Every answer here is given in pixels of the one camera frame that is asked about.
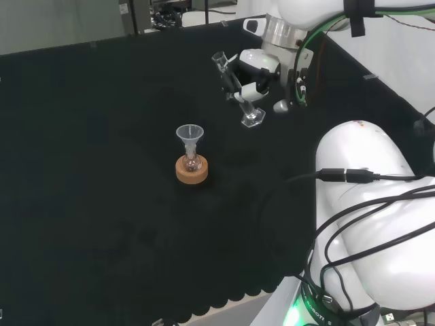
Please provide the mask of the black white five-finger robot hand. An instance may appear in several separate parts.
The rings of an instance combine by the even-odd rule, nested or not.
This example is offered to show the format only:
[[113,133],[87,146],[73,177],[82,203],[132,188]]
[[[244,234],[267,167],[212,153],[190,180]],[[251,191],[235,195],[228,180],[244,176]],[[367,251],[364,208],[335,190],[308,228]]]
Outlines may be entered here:
[[227,58],[224,52],[212,56],[220,74],[226,99],[239,103],[264,98],[272,82],[280,78],[281,64],[277,57],[262,49],[246,49]]

